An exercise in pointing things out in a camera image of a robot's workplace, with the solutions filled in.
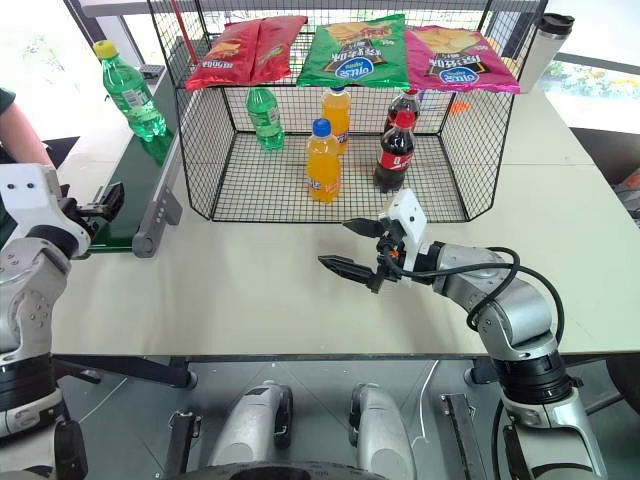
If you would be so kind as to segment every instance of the snack bag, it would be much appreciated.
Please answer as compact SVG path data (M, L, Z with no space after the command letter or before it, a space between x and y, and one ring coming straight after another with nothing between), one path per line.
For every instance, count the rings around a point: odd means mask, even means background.
M291 74L289 68L291 44L305 23L307 23L307 17L301 15L262 20L251 85L275 82Z
M409 88L404 15L318 27L296 85Z
M233 23L224 29L213 47L187 80L187 90L214 85L249 85L261 20Z
M480 32L410 27L407 50L412 88L520 93L520 85Z

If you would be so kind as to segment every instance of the blue bottle cap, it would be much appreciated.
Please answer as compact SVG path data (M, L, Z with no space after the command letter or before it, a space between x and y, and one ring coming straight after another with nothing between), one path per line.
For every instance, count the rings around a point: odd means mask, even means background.
M312 131L316 137L328 137L331 135L331 122L326 118L318 118L313 121Z

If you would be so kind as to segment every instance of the coca-cola bottle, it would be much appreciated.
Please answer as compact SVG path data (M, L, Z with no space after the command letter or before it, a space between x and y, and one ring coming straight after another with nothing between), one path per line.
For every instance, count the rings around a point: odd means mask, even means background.
M420 105L418 104L418 100L416 100L417 94L418 90L411 89L401 93L393 99L393 102L391 102L391 105L389 106L389 110L387 112L387 120L384 122L384 133L391 130L391 127L393 127L393 124L396 122L398 112L402 112L405 110L413 113L414 115L414 121L413 125L411 126L411 131L416 128L416 122L418 121L418 117L420 116Z
M404 182L404 172L413 157L413 125L415 115L407 110L400 111L395 118L395 126L380 139L382 152L373 178L382 193L398 190Z

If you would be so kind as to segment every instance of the white table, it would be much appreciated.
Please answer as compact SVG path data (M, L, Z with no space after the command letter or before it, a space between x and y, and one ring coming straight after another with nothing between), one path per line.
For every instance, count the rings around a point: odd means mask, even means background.
M117 161L89 143L88 160ZM61 171L72 193L84 161ZM340 225L212 223L189 208L182 176L174 192L183 217L155 258L74 262L54 309L54 353L485 353L465 312L430 288L386 282L373 295L316 260L335 253L374 266L374 240ZM640 348L640 232L541 91L515 102L493 209L431 225L428 236L513 248L547 276L565 304L562 352Z

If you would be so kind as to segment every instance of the red bottle cap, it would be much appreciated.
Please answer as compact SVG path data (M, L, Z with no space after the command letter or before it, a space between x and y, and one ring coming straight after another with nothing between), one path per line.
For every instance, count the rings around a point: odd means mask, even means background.
M415 119L416 116L413 112L403 110L398 112L398 116L396 117L396 126L400 128L411 128Z

